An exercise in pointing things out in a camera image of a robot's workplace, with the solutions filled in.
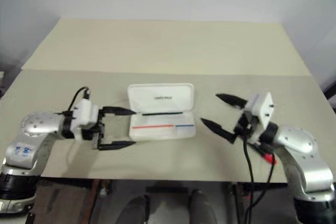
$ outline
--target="gray floor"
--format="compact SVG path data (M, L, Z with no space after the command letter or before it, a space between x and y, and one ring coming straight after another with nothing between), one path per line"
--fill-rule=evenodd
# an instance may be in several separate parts
M201 190L211 203L218 224L236 224L233 195L226 183L218 182L155 182L147 180L118 180L113 182L113 192L98 198L91 224L114 224L123 207L139 195L146 194L152 186L187 187L188 194ZM149 224L187 224L189 220L187 193L150 193L151 215ZM269 191L253 211L253 223L296 223L292 198L286 189Z

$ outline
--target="white plastic case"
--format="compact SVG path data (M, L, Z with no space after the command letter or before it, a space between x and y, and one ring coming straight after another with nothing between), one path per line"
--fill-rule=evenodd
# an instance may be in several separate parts
M131 116L132 140L164 140L195 135L191 111L194 106L192 84L134 84L128 87L128 97L131 110L137 112Z

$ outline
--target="white wall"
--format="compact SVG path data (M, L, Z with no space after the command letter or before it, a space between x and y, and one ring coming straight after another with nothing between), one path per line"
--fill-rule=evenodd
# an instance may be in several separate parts
M3 69L15 76L59 17L281 22L321 87L336 80L336 0L0 0Z

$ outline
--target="white table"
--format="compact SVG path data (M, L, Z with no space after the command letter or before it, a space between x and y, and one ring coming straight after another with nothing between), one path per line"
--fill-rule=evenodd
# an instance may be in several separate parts
M28 214L15 215L15 216L1 216L1 223L3 224L25 224Z
M240 112L215 94L248 98L263 89L272 92L273 121L309 130L336 174L336 117L278 24L61 19L23 69L0 102L1 155L25 115L64 110L81 86L90 87L96 104L127 107L130 84L195 85L195 138L119 151L58 141L43 176L248 182L242 142L229 144L199 118L233 129ZM107 119L109 141L127 135L128 119ZM250 155L255 181L265 182L270 165ZM272 182L285 181L279 164Z

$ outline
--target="black line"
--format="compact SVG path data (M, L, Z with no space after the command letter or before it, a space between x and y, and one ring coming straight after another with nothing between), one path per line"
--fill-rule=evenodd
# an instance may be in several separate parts
M183 114L183 112L147 113L142 115L177 115L177 114Z

